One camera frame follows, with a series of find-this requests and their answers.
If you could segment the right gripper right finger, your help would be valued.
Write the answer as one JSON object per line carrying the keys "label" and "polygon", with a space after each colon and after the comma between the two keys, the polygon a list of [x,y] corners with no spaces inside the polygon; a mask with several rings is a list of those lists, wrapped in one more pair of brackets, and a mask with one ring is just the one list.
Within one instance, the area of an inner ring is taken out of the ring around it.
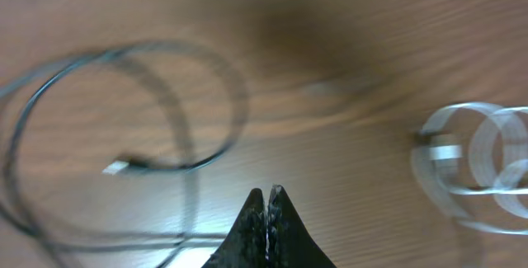
{"label": "right gripper right finger", "polygon": [[273,268],[336,268],[310,236],[285,188],[274,185],[267,210],[268,263]]}

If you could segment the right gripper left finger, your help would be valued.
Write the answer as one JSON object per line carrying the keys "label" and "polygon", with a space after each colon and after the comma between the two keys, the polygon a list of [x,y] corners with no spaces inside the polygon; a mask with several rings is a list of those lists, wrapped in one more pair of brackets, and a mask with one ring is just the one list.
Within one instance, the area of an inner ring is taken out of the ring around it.
{"label": "right gripper left finger", "polygon": [[227,237],[202,268],[266,268],[265,215],[262,190],[254,188]]}

